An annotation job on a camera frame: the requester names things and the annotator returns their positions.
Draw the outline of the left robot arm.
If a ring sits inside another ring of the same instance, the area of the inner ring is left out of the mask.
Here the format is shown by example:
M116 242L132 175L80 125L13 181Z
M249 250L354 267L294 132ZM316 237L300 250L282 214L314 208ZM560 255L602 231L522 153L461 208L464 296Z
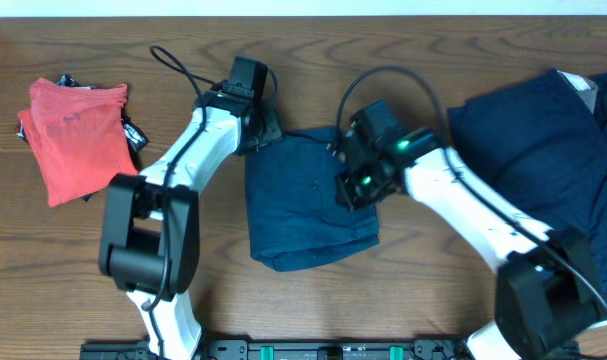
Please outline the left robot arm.
M200 358L203 331L189 293L200 256L200 194L230 155L282 137L273 98L208 92L162 157L110 181L99 269L137 307L149 339L100 350L98 358Z

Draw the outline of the navy blue shorts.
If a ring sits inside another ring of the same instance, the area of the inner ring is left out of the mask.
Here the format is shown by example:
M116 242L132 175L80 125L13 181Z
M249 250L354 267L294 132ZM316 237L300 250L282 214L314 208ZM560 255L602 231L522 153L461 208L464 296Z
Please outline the navy blue shorts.
M379 244L376 208L336 201L345 166L328 150L335 129L288 133L245 156L250 256L277 271L327 265Z

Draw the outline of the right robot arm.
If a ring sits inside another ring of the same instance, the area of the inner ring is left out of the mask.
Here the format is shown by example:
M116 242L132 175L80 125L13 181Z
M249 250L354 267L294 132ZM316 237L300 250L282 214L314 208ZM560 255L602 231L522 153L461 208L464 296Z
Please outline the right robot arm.
M329 146L349 209L397 190L427 206L481 256L496 279L494 318L461 341L460 359L579 359L574 339L607 318L588 241L518 210L429 129L351 130Z

